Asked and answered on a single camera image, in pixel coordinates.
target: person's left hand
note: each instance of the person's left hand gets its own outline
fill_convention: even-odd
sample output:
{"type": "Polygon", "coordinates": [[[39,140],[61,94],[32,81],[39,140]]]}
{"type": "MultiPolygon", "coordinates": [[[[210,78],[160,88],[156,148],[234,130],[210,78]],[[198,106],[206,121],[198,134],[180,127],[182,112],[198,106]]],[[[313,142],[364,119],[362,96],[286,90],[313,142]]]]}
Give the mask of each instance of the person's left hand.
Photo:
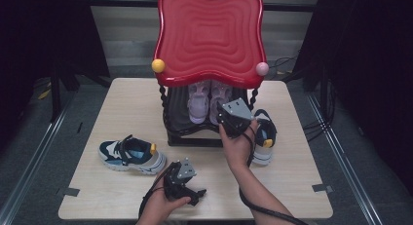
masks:
{"type": "Polygon", "coordinates": [[[142,215],[136,225],[157,225],[167,220],[169,215],[177,208],[188,204],[191,201],[190,197],[183,197],[174,201],[170,201],[165,196],[164,179],[161,178],[154,187],[154,192],[146,203],[142,215]]]}

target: wooden table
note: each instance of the wooden table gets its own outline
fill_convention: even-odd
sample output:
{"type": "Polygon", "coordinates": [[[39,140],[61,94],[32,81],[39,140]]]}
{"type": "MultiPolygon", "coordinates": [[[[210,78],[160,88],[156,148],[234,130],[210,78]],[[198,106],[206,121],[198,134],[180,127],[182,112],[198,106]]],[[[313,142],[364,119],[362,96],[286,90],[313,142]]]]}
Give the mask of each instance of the wooden table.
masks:
{"type": "MultiPolygon", "coordinates": [[[[196,206],[177,209],[169,219],[252,218],[240,200],[238,184],[227,167],[222,148],[168,146],[158,89],[155,79],[113,81],[69,185],[80,192],[77,197],[64,197],[60,218],[137,219],[142,197],[155,176],[108,169],[97,154],[101,142],[123,139],[129,134],[156,143],[158,150],[166,154],[167,165],[188,157],[198,175],[187,187],[194,191],[207,189],[196,206]]],[[[267,110],[279,133],[273,162],[265,168],[252,164],[252,171],[294,216],[330,217],[332,208],[326,193],[315,193],[312,188],[321,184],[321,179],[285,83],[264,81],[255,103],[258,108],[267,110]]],[[[219,137],[213,131],[197,135],[219,137]]]]}

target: red stool top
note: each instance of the red stool top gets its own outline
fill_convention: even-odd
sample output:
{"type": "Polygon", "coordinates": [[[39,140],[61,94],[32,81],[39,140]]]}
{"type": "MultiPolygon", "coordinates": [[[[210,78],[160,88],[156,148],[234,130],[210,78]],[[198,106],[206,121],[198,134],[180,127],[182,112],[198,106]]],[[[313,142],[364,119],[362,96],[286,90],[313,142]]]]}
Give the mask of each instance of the red stool top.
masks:
{"type": "Polygon", "coordinates": [[[264,77],[256,67],[266,62],[262,0],[159,0],[159,14],[154,59],[165,63],[155,73],[160,85],[181,87],[214,79],[237,88],[259,88],[264,77]]]}

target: shoe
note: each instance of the shoe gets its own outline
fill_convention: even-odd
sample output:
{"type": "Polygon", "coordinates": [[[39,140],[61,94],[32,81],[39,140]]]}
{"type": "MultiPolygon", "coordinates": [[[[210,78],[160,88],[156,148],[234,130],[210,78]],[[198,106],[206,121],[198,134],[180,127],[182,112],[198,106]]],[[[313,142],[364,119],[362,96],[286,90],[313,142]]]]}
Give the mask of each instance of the shoe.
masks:
{"type": "Polygon", "coordinates": [[[212,98],[210,99],[210,106],[209,106],[209,120],[211,123],[218,125],[218,121],[216,120],[216,116],[218,115],[218,108],[217,105],[227,103],[231,96],[232,96],[232,87],[228,86],[222,82],[212,81],[210,93],[212,98]]]}
{"type": "Polygon", "coordinates": [[[156,145],[133,138],[105,141],[99,146],[99,156],[110,169],[125,171],[137,169],[144,174],[156,174],[165,165],[167,158],[156,150],[156,145]]]}
{"type": "Polygon", "coordinates": [[[252,162],[267,166],[273,159],[273,146],[276,143],[277,129],[268,113],[259,109],[255,112],[258,129],[255,135],[255,151],[252,162]]]}
{"type": "Polygon", "coordinates": [[[189,119],[194,124],[202,123],[207,117],[207,111],[209,106],[209,87],[210,80],[197,82],[195,84],[191,84],[188,86],[189,119]]]}

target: gray floor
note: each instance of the gray floor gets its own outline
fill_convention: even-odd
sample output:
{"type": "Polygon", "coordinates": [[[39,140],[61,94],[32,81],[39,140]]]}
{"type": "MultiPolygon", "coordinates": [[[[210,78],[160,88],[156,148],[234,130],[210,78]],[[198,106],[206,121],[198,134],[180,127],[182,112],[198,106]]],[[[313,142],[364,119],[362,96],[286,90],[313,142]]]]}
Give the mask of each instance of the gray floor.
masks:
{"type": "MultiPolygon", "coordinates": [[[[147,73],[139,75],[125,73],[123,75],[121,69],[115,68],[112,72],[116,77],[150,76],[147,73]]],[[[100,106],[108,91],[88,80],[80,78],[80,81],[82,82],[81,88],[74,95],[64,121],[51,144],[50,150],[47,152],[45,160],[40,164],[38,172],[34,175],[34,179],[29,185],[27,194],[23,198],[12,224],[134,224],[135,222],[63,221],[57,216],[62,197],[57,196],[56,191],[58,188],[69,185],[94,126],[100,106]]],[[[310,106],[307,95],[302,90],[301,81],[290,82],[287,86],[302,125],[311,124],[317,118],[310,106]]],[[[12,141],[8,143],[7,151],[0,157],[0,179],[2,182],[0,206],[4,206],[7,202],[50,124],[52,114],[51,97],[48,96],[43,100],[38,100],[37,95],[42,90],[42,86],[35,88],[34,96],[20,121],[19,130],[12,141]]],[[[67,94],[63,93],[63,100],[65,97],[67,97],[67,94]]],[[[352,120],[346,109],[340,105],[339,101],[336,105],[332,127],[346,150],[362,185],[377,208],[383,223],[413,224],[412,198],[399,183],[393,172],[377,156],[374,146],[368,138],[359,134],[357,124],[352,120]]],[[[315,224],[339,225],[368,224],[325,136],[320,135],[312,140],[310,148],[323,183],[334,189],[334,192],[328,194],[334,209],[333,216],[326,220],[312,222],[315,224]]],[[[194,224],[229,223],[205,221],[194,224]]]]}

